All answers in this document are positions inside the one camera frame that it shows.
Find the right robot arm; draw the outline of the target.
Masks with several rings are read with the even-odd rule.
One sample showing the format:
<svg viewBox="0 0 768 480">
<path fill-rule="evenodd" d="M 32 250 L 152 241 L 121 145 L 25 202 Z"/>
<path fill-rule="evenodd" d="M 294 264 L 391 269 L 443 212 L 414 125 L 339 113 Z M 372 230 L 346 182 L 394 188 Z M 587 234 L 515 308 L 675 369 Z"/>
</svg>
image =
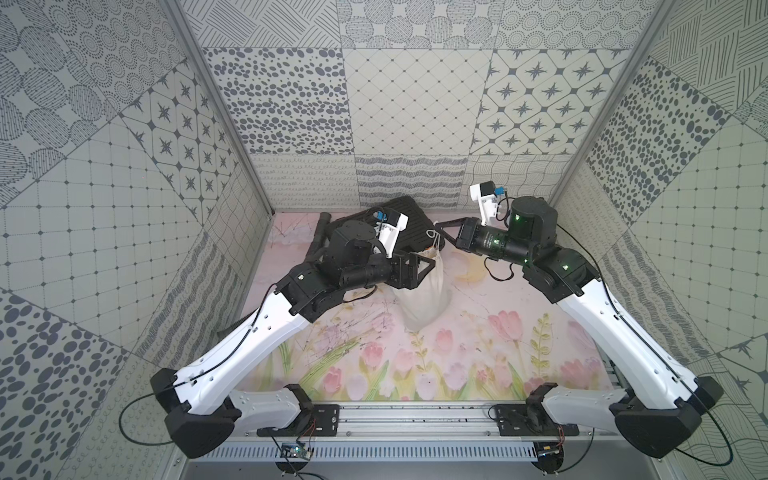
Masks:
<svg viewBox="0 0 768 480">
<path fill-rule="evenodd" d="M 614 299 L 594 262 L 558 244 L 557 218 L 544 199 L 526 196 L 511 201 L 504 229 L 475 217 L 435 228 L 459 250 L 521 266 L 524 279 L 570 315 L 627 381 L 607 393 L 545 382 L 526 400 L 532 425 L 609 431 L 656 459 L 678 451 L 722 397 L 721 385 L 676 361 Z"/>
</svg>

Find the black plastic tool case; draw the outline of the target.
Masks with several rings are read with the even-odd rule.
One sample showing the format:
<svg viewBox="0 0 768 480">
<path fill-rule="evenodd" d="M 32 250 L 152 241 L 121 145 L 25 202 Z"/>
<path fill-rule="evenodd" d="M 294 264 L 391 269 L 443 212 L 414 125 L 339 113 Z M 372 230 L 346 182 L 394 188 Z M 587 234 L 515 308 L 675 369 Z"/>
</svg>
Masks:
<svg viewBox="0 0 768 480">
<path fill-rule="evenodd" d="M 405 230 L 398 234 L 397 250 L 422 252 L 433 246 L 435 238 L 430 237 L 427 232 L 434 229 L 434 223 L 410 196 L 400 196 L 384 203 L 375 204 L 373 207 L 368 207 L 358 212 L 357 218 L 365 223 L 374 225 L 374 213 L 382 208 L 389 208 L 408 217 Z"/>
</svg>

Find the pink floral table mat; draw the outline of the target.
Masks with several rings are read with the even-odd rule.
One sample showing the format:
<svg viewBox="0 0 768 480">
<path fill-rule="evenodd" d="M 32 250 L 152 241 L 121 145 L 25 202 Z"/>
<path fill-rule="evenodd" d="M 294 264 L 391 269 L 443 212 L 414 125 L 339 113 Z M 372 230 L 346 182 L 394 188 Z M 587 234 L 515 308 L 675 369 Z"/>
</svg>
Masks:
<svg viewBox="0 0 768 480">
<path fill-rule="evenodd" d="M 241 381 L 243 391 L 300 385 L 315 401 L 514 401 L 544 382 L 609 390 L 586 331 L 518 270 L 444 245 L 442 312 L 419 326 L 402 294 L 357 290 Z"/>
</svg>

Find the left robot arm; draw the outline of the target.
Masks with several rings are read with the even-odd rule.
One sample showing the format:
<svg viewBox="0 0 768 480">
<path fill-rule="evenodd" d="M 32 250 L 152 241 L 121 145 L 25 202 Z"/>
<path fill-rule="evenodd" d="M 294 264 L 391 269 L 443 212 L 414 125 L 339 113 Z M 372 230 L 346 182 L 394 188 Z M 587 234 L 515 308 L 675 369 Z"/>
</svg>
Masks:
<svg viewBox="0 0 768 480">
<path fill-rule="evenodd" d="M 347 292 L 380 284 L 416 289 L 435 268 L 432 258 L 396 249 L 405 216 L 371 226 L 348 220 L 331 233 L 320 214 L 302 263 L 270 286 L 260 306 L 199 359 L 151 379 L 166 413 L 170 441 L 188 458 L 200 458 L 234 434 L 300 437 L 320 417 L 298 384 L 243 392 L 238 384 L 281 344 L 344 302 Z"/>
</svg>

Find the aluminium mounting rail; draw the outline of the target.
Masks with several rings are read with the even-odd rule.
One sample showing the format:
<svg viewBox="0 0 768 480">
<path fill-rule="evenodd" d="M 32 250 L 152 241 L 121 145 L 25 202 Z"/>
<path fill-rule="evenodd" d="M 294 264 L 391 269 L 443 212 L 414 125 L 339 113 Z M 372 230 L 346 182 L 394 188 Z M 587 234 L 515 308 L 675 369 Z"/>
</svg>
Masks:
<svg viewBox="0 0 768 480">
<path fill-rule="evenodd" d="M 187 450 L 190 458 L 200 457 L 231 438 L 258 437 L 261 428 L 284 428 L 295 420 L 301 408 L 315 404 L 283 401 L 274 395 L 260 398 L 240 395 L 227 399 L 210 415 L 195 415 L 188 406 L 179 407 L 166 418 L 173 442 Z M 497 425 L 488 416 L 492 405 L 476 403 L 349 403 L 340 406 L 336 437 L 416 439 L 436 437 L 500 436 Z M 596 419 L 555 419 L 557 424 L 575 424 L 579 431 L 594 428 L 616 434 L 610 417 Z"/>
</svg>

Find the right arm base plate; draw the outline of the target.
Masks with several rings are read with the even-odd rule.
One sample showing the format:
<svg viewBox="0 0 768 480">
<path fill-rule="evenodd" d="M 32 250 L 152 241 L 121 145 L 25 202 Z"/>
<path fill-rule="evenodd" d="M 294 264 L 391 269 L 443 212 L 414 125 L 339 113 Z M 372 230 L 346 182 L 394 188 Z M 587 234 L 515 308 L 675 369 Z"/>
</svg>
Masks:
<svg viewBox="0 0 768 480">
<path fill-rule="evenodd" d="M 489 418 L 497 425 L 502 437 L 571 437 L 580 434 L 575 424 L 557 424 L 542 407 L 529 407 L 524 403 L 492 405 Z"/>
</svg>

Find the white cloth soil bag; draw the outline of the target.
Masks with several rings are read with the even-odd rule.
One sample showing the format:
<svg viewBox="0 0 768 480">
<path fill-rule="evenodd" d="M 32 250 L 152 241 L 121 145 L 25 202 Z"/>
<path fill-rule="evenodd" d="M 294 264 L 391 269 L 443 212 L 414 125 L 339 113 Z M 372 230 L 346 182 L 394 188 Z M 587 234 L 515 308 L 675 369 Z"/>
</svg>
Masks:
<svg viewBox="0 0 768 480">
<path fill-rule="evenodd" d="M 434 268 L 416 289 L 395 290 L 394 296 L 402 311 L 403 324 L 411 332 L 419 332 L 433 323 L 448 307 L 450 291 L 445 283 L 444 262 L 439 250 L 440 234 L 428 230 L 426 235 L 432 245 L 420 252 L 421 256 L 434 260 Z"/>
</svg>

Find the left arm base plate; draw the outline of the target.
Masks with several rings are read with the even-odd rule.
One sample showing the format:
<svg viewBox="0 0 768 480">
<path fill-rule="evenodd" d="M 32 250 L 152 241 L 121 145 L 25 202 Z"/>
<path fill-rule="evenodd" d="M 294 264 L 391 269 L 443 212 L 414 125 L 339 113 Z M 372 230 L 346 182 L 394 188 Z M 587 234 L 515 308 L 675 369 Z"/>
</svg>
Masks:
<svg viewBox="0 0 768 480">
<path fill-rule="evenodd" d="M 338 404 L 315 404 L 312 409 L 301 408 L 298 417 L 284 428 L 261 428 L 258 437 L 336 437 L 339 426 Z"/>
</svg>

